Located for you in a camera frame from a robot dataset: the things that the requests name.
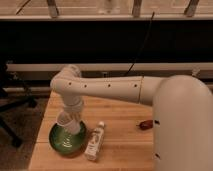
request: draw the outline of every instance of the black cable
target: black cable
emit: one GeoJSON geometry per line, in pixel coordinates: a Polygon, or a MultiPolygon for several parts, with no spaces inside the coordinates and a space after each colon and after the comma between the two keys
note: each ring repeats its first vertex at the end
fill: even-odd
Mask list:
{"type": "Polygon", "coordinates": [[[136,55],[132,65],[130,66],[129,70],[124,74],[124,76],[128,76],[129,72],[132,70],[133,66],[135,65],[135,63],[137,62],[138,60],[138,57],[140,57],[140,54],[143,52],[144,50],[144,47],[147,43],[147,40],[149,39],[149,35],[150,35],[150,31],[151,31],[151,28],[152,28],[152,21],[154,19],[154,16],[155,16],[155,12],[152,13],[152,17],[150,19],[150,22],[149,22],[149,27],[147,29],[147,32],[146,32],[146,36],[144,38],[144,41],[143,41],[143,44],[141,45],[139,51],[138,51],[138,54],[136,55]]]}

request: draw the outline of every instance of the bracket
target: bracket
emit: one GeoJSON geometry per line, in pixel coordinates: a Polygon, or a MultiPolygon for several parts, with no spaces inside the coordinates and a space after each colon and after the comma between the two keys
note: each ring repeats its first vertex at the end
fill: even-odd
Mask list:
{"type": "Polygon", "coordinates": [[[141,5],[142,5],[142,0],[134,0],[133,9],[132,9],[133,17],[136,17],[136,18],[140,17],[141,5]]]}
{"type": "Polygon", "coordinates": [[[199,3],[199,0],[190,0],[189,5],[186,7],[184,11],[184,14],[187,17],[193,17],[196,12],[198,3],[199,3]]]}
{"type": "Polygon", "coordinates": [[[47,4],[51,18],[57,18],[59,16],[59,11],[55,0],[47,0],[47,4]]]}

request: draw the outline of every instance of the bottle cap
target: bottle cap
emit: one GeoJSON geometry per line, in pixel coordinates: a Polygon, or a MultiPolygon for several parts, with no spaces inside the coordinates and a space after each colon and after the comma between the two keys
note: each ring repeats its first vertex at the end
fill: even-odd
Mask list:
{"type": "Polygon", "coordinates": [[[103,127],[103,128],[105,127],[105,123],[104,123],[103,121],[100,121],[100,122],[98,123],[98,125],[101,126],[101,127],[103,127]]]}

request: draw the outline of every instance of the chair wheel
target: chair wheel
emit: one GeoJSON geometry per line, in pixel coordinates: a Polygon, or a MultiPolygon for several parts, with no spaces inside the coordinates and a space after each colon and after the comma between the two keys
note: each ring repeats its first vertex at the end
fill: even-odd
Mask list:
{"type": "Polygon", "coordinates": [[[13,147],[18,148],[18,147],[21,146],[21,144],[22,144],[22,140],[19,139],[19,138],[16,138],[16,139],[13,139],[13,140],[12,140],[12,145],[13,145],[13,147]]]}
{"type": "Polygon", "coordinates": [[[31,99],[29,101],[29,104],[28,104],[29,107],[34,108],[36,107],[36,105],[37,105],[37,102],[34,99],[31,99]]]}

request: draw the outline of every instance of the wire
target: wire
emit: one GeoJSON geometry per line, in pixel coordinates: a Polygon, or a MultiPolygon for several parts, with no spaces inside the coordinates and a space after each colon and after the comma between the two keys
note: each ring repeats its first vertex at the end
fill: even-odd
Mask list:
{"type": "Polygon", "coordinates": [[[21,4],[20,4],[20,7],[16,10],[16,15],[18,15],[30,1],[31,0],[22,1],[21,4]]]}
{"type": "Polygon", "coordinates": [[[149,22],[149,26],[148,26],[148,29],[147,29],[147,32],[146,32],[146,36],[144,38],[144,41],[143,41],[143,44],[141,45],[139,51],[138,51],[138,54],[136,55],[132,65],[130,66],[129,70],[124,74],[124,76],[128,76],[129,72],[132,70],[133,66],[135,65],[135,63],[137,62],[138,60],[138,57],[140,56],[140,54],[143,52],[144,50],[144,47],[146,46],[146,43],[149,39],[149,35],[150,35],[150,31],[151,31],[151,28],[152,28],[152,21],[154,19],[154,16],[155,16],[155,12],[152,13],[152,17],[150,19],[150,22],[149,22]]]}

